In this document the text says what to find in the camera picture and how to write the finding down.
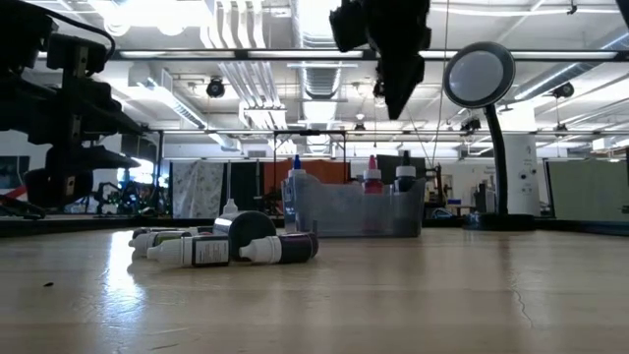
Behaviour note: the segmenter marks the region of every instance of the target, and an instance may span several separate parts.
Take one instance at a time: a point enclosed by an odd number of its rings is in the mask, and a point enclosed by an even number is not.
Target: wooden table
[[[130,237],[0,240],[2,352],[629,352],[625,238],[427,229],[182,269],[132,263]]]

